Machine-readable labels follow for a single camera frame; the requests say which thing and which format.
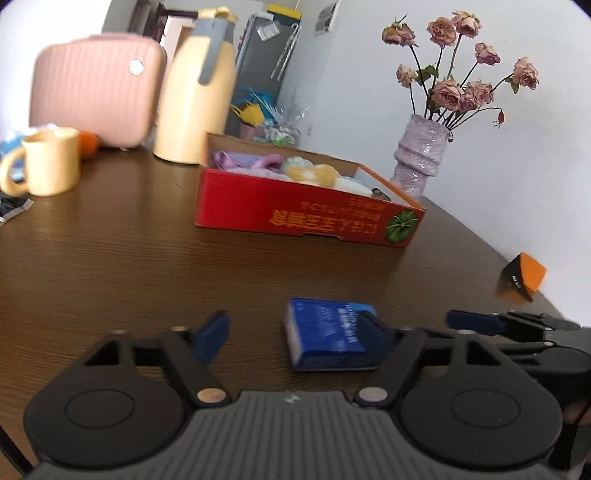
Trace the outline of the purple textured vase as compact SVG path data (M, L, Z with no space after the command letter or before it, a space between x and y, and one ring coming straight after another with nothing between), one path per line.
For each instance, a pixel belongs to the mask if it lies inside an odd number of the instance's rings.
M413 114L394 152L397 165L391 182L411 198L420 199L428 179L438 174L452 139L447 127Z

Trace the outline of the blue tissue pack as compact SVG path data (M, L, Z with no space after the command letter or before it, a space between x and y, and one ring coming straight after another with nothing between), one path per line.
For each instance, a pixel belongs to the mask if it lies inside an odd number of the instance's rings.
M356 321L370 304L291 298L284 330L290 366L295 371L353 371L378 367L384 352L362 341Z

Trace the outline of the yellow ceramic mug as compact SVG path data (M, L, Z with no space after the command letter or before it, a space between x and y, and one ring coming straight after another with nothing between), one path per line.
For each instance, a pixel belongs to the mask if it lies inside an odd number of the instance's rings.
M13 166L23 159L24 180L11 177ZM72 190L80 182L79 131L73 128L40 130L1 161L1 191L12 197L49 197Z

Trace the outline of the grey refrigerator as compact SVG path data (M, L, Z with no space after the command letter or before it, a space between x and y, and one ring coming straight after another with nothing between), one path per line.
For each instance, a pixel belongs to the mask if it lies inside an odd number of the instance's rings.
M276 104L300 30L296 18L269 12L250 16L238 48L231 106L242 107L256 98Z

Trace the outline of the dried pink roses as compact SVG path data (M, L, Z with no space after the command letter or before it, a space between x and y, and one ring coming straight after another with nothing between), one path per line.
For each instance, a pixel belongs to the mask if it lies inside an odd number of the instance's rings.
M419 58L417 35L406 17L384 26L384 44L411 52L413 63L399 65L396 80L407 90L414 115L452 133L477 114L494 111L497 117L493 125L499 128L505 122L505 113L494 104L497 90L507 85L518 94L524 89L538 88L539 71L528 57L519 58L511 71L496 82L475 76L477 69L502 62L495 47L477 39L482 29L481 19L465 10L430 21L426 31L438 53L434 62L426 63Z

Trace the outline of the yellow box on fridge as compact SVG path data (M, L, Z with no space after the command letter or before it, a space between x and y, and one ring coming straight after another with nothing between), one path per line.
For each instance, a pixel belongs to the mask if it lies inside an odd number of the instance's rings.
M296 20L301 20L301 16L303 15L303 14L301 14L300 11L290 9L287 7L283 7L280 5L276 5L276 4L267 5L266 11L268 11L269 13L277 14L277 15L283 15L284 17L296 19Z

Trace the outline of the cluttered storage rack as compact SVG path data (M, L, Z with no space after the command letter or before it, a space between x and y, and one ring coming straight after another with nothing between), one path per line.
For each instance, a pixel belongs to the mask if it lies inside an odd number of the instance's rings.
M238 137L257 143L296 148L301 137L298 124L308 114L308 107L301 105L297 94L283 109L273 102L270 94L252 88L247 88L246 93L245 99L236 100L230 105L231 114L238 120Z

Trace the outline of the clear plastic wrappers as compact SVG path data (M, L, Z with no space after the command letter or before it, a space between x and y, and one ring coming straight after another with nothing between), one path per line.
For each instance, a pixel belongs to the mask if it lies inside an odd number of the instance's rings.
M24 211L29 210L33 205L34 201L28 196L12 197L4 192L0 192L0 226L3 226Z

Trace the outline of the wall electrical panel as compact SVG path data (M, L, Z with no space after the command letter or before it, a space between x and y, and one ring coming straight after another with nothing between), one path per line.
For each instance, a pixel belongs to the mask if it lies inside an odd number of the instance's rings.
M325 7L318 12L317 20L315 20L316 36L325 35L332 31L332 27L334 27L335 18L337 18L340 5L341 2L332 1L331 3L325 5Z

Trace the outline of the yellow plush toy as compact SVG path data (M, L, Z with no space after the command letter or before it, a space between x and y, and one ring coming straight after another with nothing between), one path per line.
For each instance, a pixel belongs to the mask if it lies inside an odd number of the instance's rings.
M338 170L328 164L311 166L291 165L287 167L286 175L294 182L322 188L332 188L335 185L335 181L341 178Z

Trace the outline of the orange fruit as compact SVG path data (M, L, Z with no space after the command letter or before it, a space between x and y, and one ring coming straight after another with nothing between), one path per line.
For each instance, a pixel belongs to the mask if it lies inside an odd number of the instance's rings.
M87 131L79 132L79 152L81 159L89 159L93 157L100 147L99 138Z

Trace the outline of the green iridescent soft bag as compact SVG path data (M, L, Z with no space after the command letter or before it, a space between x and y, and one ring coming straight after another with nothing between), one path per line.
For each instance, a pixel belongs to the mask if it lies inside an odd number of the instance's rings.
M280 171L283 172L283 174L286 174L287 170L291 167L311 168L314 166L315 164L307 158L303 158L301 156L293 156L288 157L286 160L283 161L283 164L280 165Z

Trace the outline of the pink mini suitcase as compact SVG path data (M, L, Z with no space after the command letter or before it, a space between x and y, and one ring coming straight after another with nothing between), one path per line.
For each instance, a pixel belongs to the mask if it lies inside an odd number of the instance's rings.
M152 130L165 66L165 50L136 34L51 45L35 61L29 125L72 127L105 147L134 149Z

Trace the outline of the yellow thermos jug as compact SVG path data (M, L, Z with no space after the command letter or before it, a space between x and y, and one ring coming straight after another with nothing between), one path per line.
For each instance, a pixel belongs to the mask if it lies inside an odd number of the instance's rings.
M224 131L235 90L235 23L228 7L198 12L162 87L153 143L156 157L190 165L207 163L208 135Z

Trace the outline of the red cardboard box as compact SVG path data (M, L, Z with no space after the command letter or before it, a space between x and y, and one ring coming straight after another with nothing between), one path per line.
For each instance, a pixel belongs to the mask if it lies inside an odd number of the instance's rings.
M214 164L216 153L257 157L301 156L329 165L373 195L311 186L294 181L230 172ZM294 236L322 235L342 241L405 247L423 220L425 209L370 168L359 163L293 148L209 134L208 164L201 168L195 224L212 229Z

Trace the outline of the orange black case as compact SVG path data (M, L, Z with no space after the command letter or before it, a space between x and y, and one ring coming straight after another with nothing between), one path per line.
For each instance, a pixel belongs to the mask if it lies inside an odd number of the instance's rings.
M499 287L519 295L528 302L534 300L547 274L547 268L531 255L521 252L501 270Z

